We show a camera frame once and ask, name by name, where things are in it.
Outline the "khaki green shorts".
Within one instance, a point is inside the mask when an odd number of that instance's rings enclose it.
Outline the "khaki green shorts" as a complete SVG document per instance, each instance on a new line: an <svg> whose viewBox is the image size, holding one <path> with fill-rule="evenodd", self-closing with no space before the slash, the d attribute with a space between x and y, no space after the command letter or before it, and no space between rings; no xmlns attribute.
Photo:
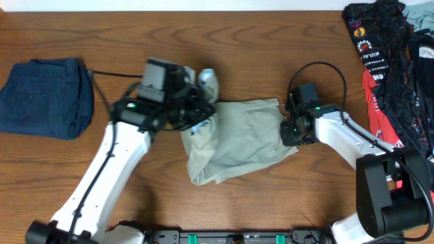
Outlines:
<svg viewBox="0 0 434 244"><path fill-rule="evenodd" d="M220 83L210 68L199 73L198 84L216 112L181 133L194 185L219 184L297 153L295 146L284 146L280 138L284 117L278 99L220 102Z"/></svg>

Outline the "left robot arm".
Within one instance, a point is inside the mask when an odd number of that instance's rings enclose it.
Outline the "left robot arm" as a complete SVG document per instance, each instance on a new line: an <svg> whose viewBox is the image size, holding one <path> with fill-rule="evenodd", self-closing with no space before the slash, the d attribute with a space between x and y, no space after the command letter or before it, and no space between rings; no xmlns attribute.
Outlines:
<svg viewBox="0 0 434 244"><path fill-rule="evenodd" d="M131 222L107 228L119 195L159 131L168 125L185 131L214 112L193 69L149 59L142 80L111 106L98 152L71 197L49 223L30 225L26 243L150 243L150 235Z"/></svg>

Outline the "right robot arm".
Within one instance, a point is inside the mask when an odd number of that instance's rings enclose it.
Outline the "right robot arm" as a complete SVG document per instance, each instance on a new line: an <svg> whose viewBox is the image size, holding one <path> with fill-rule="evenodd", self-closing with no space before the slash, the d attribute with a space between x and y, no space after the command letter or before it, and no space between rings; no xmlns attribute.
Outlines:
<svg viewBox="0 0 434 244"><path fill-rule="evenodd" d="M356 171L356 212L335 222L322 243L405 243L433 230L425 160L414 148L378 140L335 104L325 105L314 84L289 88L281 123L284 146L322 142Z"/></svg>

